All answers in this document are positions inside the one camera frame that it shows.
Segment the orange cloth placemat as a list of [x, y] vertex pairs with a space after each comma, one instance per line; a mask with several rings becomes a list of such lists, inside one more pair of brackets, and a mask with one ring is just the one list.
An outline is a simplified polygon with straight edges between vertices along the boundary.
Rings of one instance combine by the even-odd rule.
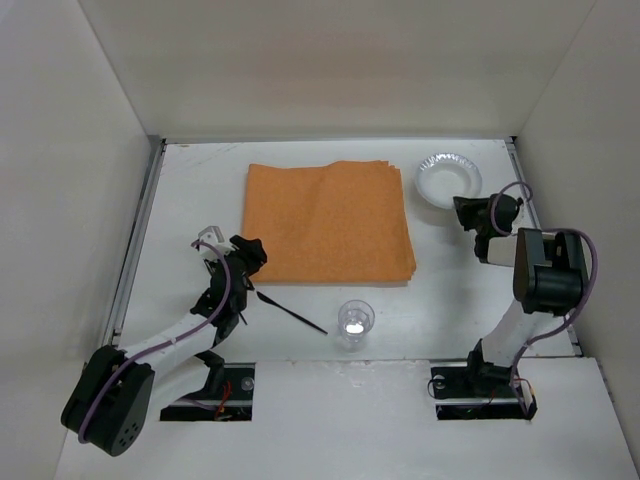
[[248, 168], [242, 234], [268, 255], [259, 283], [402, 283], [416, 270], [401, 171], [387, 161]]

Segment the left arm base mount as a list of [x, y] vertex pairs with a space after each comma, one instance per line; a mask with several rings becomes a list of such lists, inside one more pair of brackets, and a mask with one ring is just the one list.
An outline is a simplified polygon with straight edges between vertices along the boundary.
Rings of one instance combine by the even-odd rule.
[[255, 363], [226, 364], [205, 386], [160, 412], [161, 422], [248, 422], [252, 420]]

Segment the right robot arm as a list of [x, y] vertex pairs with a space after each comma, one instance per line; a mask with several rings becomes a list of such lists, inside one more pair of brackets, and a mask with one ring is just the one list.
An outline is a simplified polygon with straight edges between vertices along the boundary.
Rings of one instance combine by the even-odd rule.
[[485, 198], [455, 196], [453, 206], [462, 228], [474, 231], [474, 254], [493, 264], [491, 251], [512, 240], [513, 301], [496, 327], [467, 357], [460, 384], [471, 396], [502, 394], [512, 386], [517, 364], [534, 343], [563, 331], [569, 321], [547, 333], [536, 330], [549, 318], [577, 313], [590, 292], [581, 233], [572, 229], [544, 232], [513, 230], [524, 200], [504, 194]]

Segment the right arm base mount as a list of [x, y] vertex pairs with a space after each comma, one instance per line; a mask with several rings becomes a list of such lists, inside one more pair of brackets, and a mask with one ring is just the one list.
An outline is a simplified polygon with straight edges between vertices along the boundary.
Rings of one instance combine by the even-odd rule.
[[439, 362], [430, 366], [428, 393], [438, 420], [525, 420], [538, 412], [531, 383], [510, 378], [471, 378], [465, 362]]

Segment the white ceramic plate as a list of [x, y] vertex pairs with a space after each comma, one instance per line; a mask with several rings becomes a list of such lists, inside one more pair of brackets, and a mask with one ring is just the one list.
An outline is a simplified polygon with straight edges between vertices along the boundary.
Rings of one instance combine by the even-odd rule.
[[468, 158], [455, 153], [437, 153], [419, 165], [414, 183], [420, 196], [434, 207], [450, 210], [453, 198], [475, 198], [481, 192], [479, 168]]

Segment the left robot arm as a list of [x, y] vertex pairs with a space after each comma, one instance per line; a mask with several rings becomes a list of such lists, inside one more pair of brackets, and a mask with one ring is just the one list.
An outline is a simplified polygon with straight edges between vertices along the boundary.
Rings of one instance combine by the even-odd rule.
[[111, 457], [128, 450], [141, 433], [154, 400], [172, 403], [199, 391], [214, 392], [224, 373], [214, 348], [238, 326], [253, 286], [268, 261], [258, 239], [234, 235], [227, 247], [207, 248], [210, 282], [189, 312], [161, 333], [130, 347], [105, 345], [83, 367], [61, 424]]

